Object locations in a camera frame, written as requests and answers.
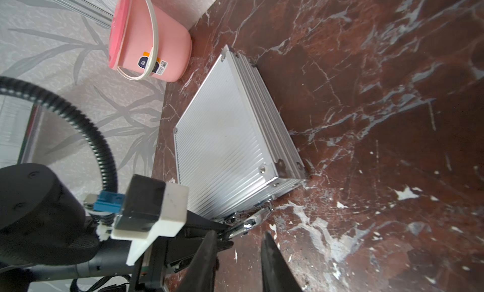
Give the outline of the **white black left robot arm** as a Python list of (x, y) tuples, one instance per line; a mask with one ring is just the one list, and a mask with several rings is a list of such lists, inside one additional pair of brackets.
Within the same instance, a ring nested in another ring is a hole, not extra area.
[(218, 252), (230, 249), (227, 226), (187, 210), (186, 187), (135, 175), (118, 192), (112, 151), (79, 109), (53, 92), (2, 77), (1, 94), (23, 99), (65, 119), (92, 149), (102, 190), (82, 205), (42, 164), (1, 169), (1, 290), (27, 291), (36, 281), (98, 278), (108, 291), (161, 291), (166, 273), (186, 270), (180, 291), (213, 291)]

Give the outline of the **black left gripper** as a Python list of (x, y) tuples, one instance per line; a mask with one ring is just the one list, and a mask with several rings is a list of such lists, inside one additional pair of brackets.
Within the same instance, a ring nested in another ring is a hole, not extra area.
[(166, 276), (189, 267), (208, 232), (216, 233), (216, 252), (232, 248), (233, 242), (224, 236), (229, 228), (227, 224), (188, 211), (187, 222), (176, 237), (158, 237), (137, 261), (130, 280), (130, 290), (167, 291)]

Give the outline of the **silver aluminium poker case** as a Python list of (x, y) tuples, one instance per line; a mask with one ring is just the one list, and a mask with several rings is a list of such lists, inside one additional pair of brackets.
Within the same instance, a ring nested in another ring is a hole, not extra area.
[(257, 68), (223, 48), (176, 124), (177, 181), (189, 211), (243, 235), (271, 215), (271, 202), (307, 172)]

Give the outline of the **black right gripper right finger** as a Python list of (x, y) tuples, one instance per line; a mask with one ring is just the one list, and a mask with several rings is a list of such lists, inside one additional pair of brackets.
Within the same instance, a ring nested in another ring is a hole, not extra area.
[(270, 232), (265, 232), (261, 243), (263, 291), (302, 292)]

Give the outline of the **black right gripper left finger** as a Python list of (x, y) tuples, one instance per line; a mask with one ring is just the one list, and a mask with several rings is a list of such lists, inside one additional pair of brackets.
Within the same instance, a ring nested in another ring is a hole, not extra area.
[(210, 231), (204, 237), (176, 291), (214, 291), (217, 253), (217, 235)]

